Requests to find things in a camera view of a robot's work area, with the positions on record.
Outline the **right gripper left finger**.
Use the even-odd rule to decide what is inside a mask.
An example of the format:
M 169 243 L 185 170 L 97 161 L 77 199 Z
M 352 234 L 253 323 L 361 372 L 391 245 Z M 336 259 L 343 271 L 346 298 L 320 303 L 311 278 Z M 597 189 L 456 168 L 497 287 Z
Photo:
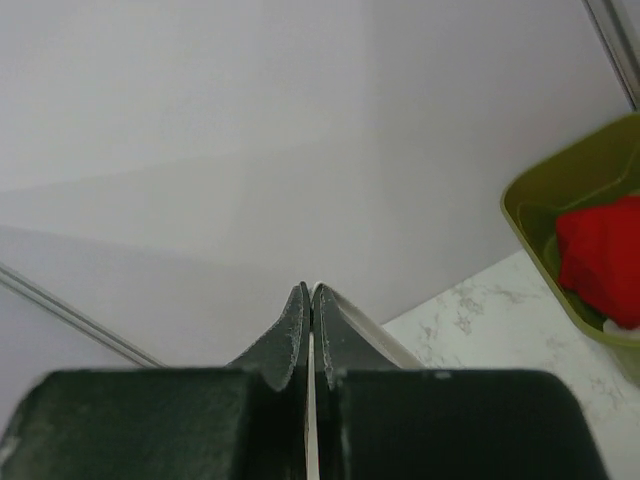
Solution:
M 59 370 L 18 404 L 5 479 L 303 479 L 310 299 L 221 367 Z

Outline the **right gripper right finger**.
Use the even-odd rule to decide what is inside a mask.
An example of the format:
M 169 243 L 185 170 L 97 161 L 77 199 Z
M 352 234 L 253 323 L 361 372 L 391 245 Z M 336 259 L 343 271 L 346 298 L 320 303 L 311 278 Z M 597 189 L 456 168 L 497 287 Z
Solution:
M 604 479 L 578 400 L 526 369 L 346 371 L 323 479 Z

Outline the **white and green t shirt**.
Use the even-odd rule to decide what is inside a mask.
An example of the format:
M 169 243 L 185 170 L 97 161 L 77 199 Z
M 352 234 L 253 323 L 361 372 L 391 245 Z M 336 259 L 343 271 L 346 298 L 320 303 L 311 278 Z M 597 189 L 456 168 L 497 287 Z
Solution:
M 318 282 L 310 293 L 306 472 L 327 478 L 340 461 L 332 391 L 346 371 L 421 369 L 423 364 L 346 297 Z

